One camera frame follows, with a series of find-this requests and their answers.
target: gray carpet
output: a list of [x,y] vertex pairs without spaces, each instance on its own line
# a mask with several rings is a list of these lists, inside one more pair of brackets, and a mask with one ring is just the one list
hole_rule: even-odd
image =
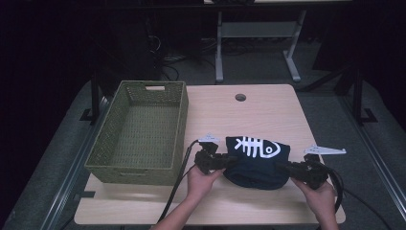
[[[256,49],[240,56],[224,57],[223,84],[288,83],[295,88],[304,87],[319,79],[327,72],[312,70],[319,44],[301,43],[294,59],[303,79],[295,83],[290,79],[282,50],[288,46],[282,43],[253,41]],[[185,60],[173,64],[179,72],[179,80],[188,85],[214,84],[214,55],[204,56],[205,60]],[[165,69],[170,77],[175,72]],[[345,148],[345,155],[325,156],[328,166],[335,169],[344,179],[347,189],[362,197],[388,221],[393,229],[406,229],[405,219],[397,210],[376,170],[357,127],[347,114],[343,101],[351,95],[339,98],[332,92],[336,80],[332,80],[311,93],[298,93],[304,114],[319,146],[335,149]],[[4,229],[40,229],[63,178],[69,170],[89,130],[89,122],[79,121],[84,109],[90,107],[90,85],[83,86],[61,123],[59,130],[39,163],[33,177],[14,207],[13,214]],[[406,135],[390,112],[381,102],[378,93],[368,84],[364,85],[363,105],[372,110],[378,123],[365,124],[368,132],[385,163],[403,191],[406,190],[404,177],[406,162]],[[81,168],[75,186],[69,194],[63,212],[58,217],[56,229],[62,227],[74,215],[79,196],[83,191],[89,173]],[[347,219],[341,229],[385,229],[382,222],[360,201],[346,195],[343,208]],[[224,229],[315,229],[316,225],[296,226],[224,226]],[[122,226],[80,226],[70,221],[65,229],[123,229]],[[148,229],[148,226],[126,226],[124,229]]]

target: metal frame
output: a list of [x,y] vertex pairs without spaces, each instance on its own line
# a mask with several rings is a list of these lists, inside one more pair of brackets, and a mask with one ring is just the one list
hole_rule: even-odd
[[391,171],[389,170],[388,166],[386,165],[385,161],[380,156],[379,151],[373,144],[368,132],[365,128],[359,124],[357,118],[354,118],[353,111],[350,103],[344,98],[339,97],[340,104],[346,111],[352,126],[358,132],[358,135],[361,137],[362,141],[364,142],[365,146],[367,147],[370,157],[372,159],[372,163],[378,172],[381,181],[383,182],[385,188],[387,189],[388,193],[394,200],[394,203],[399,210],[400,214],[403,216],[403,219],[406,220],[406,195],[405,192],[400,188],[397,181],[395,180],[394,176],[392,175]]
[[[95,99],[93,99],[93,96],[94,96],[94,85],[92,84],[92,101],[93,101],[92,103],[94,106]],[[71,194],[73,187],[75,186],[80,170],[83,169],[83,165],[87,159],[87,155],[89,154],[89,151],[92,148],[92,144],[95,142],[98,131],[102,126],[103,117],[105,116],[105,111],[107,110],[106,108],[108,107],[108,100],[105,97],[103,97],[101,101],[97,103],[99,104],[98,107],[100,108],[101,113],[99,114],[99,112],[97,111],[93,112],[93,114],[97,113],[99,115],[98,117],[94,117],[96,120],[94,121],[92,120],[92,123],[94,122],[94,124],[90,126],[90,129],[88,130],[86,137],[84,138],[83,143],[80,146],[78,154],[76,155],[71,165],[71,168],[69,169],[62,184],[60,185],[58,191],[56,192],[54,199],[52,201],[52,205],[45,219],[42,222],[40,228],[41,230],[42,229],[51,230],[56,228],[58,219],[63,211],[63,208],[65,207],[66,201],[68,200],[68,197]]]
[[222,37],[292,37],[289,50],[283,51],[292,80],[301,81],[298,69],[293,60],[299,35],[305,20],[306,11],[301,11],[295,22],[222,22],[222,12],[218,13],[217,50],[215,53],[215,81],[223,82],[223,61],[221,57]]
[[91,121],[90,125],[92,126],[99,118],[100,115],[100,105],[99,105],[99,85],[97,82],[96,74],[90,80],[92,88],[92,108],[85,109],[81,114],[81,121]]

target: basket handle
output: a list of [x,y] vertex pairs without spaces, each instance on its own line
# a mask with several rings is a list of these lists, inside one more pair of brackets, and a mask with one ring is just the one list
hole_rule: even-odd
[[135,173],[135,172],[120,172],[120,175],[128,176],[128,175],[135,175],[135,176],[145,176],[145,173]]
[[183,84],[182,82],[168,82],[168,81],[154,81],[154,80],[145,80],[139,81],[139,84],[142,85],[146,90],[162,90],[167,91],[168,86],[171,88],[174,85]]

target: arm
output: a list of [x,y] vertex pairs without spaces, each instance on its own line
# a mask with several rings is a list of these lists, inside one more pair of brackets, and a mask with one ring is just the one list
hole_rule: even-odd
[[214,181],[223,174],[224,170],[205,175],[197,167],[192,167],[188,173],[188,194],[186,198],[164,219],[153,226],[152,230],[182,229],[188,218],[200,201],[209,193]]
[[335,194],[334,188],[325,182],[317,190],[312,190],[302,181],[295,178],[290,178],[299,189],[304,193],[306,202],[311,211],[319,221],[323,230],[338,230],[337,219],[335,218],[334,202]]

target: white tag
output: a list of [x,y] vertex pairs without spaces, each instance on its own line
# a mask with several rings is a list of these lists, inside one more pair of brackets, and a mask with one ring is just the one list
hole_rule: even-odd
[[198,140],[199,142],[220,142],[220,139],[213,137],[211,133],[208,133],[205,137]]
[[318,147],[316,145],[312,145],[310,148],[305,149],[304,153],[311,153],[311,154],[345,154],[347,153],[345,149],[330,149],[325,147]]

